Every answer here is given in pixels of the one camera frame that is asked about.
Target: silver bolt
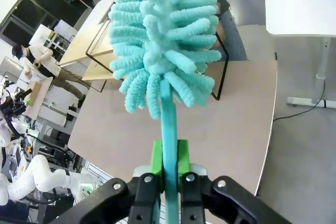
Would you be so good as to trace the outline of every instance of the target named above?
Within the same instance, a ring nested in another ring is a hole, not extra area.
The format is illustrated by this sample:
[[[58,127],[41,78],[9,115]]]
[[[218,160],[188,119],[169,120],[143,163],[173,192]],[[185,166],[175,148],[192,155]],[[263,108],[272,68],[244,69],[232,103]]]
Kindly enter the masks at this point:
[[[146,176],[144,180],[145,180],[146,183],[148,183],[148,182],[152,181],[152,177],[151,176]]]
[[[121,185],[119,183],[116,183],[116,184],[113,185],[113,188],[115,190],[118,190],[120,187],[121,187]]]
[[[220,180],[218,181],[218,184],[217,184],[218,187],[225,187],[226,186],[226,183],[224,180]]]
[[[193,174],[189,174],[185,177],[186,181],[191,182],[194,181],[195,176]]]

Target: microfiber bristle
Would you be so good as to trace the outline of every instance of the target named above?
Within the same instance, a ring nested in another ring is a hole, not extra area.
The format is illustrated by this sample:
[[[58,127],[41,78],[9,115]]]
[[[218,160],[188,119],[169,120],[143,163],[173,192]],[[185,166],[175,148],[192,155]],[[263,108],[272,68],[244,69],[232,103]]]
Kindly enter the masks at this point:
[[[117,79],[125,78],[130,113],[149,107],[160,118],[160,81],[166,79],[177,100],[187,107],[205,105],[214,80],[201,75],[206,64],[221,53],[209,50],[216,41],[216,0],[116,0],[110,42],[119,59],[110,68]]]

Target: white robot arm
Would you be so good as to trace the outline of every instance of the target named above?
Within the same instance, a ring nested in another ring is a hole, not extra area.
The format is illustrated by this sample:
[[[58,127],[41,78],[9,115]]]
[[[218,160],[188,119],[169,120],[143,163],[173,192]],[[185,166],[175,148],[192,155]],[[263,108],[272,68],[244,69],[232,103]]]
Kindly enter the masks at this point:
[[[1,106],[3,101],[4,99],[0,101],[1,148],[6,147],[10,143],[12,135],[20,137],[21,134],[25,132],[19,124],[9,122],[10,120],[8,120],[8,118],[10,116],[8,116],[8,110],[10,110],[10,108],[8,109],[8,107],[6,107],[3,109]],[[3,160],[2,152],[0,152],[0,160]],[[81,200],[88,194],[83,190],[82,185],[92,185],[94,187],[96,182],[97,179],[91,174],[73,173],[64,169],[51,172],[47,158],[43,155],[36,155],[31,160],[27,169],[13,183],[10,183],[4,174],[0,174],[0,206],[6,205],[8,200],[20,200],[24,198],[35,188],[42,192],[51,191],[55,187],[69,188],[74,198]]]

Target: gray floor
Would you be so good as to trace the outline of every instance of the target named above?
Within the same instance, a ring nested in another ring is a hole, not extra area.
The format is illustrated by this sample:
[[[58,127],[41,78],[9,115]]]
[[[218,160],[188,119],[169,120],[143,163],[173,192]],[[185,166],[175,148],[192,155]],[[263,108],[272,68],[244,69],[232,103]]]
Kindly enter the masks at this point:
[[[238,25],[265,24],[264,0],[228,1]],[[336,40],[331,46],[324,98],[336,100]],[[308,109],[288,106],[286,98],[311,96],[319,50],[319,38],[275,39],[275,118]],[[260,198],[292,223],[336,223],[335,150],[336,110],[316,108],[274,122]]]

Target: table leg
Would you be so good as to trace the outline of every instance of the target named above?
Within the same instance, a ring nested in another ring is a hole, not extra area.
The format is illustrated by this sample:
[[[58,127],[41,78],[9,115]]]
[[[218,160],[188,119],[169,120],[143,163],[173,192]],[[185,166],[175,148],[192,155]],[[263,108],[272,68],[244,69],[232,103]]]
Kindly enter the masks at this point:
[[[321,96],[323,94],[323,89],[324,89],[324,80],[325,80],[325,75],[327,71],[328,57],[330,54],[330,40],[331,40],[330,37],[323,38],[322,40],[321,62],[320,62],[318,72],[316,74],[316,83],[315,83],[313,97],[312,98],[288,97],[287,104],[303,105],[303,106],[315,106],[316,105],[316,107],[336,109],[336,101],[329,101],[329,100],[321,99]]]

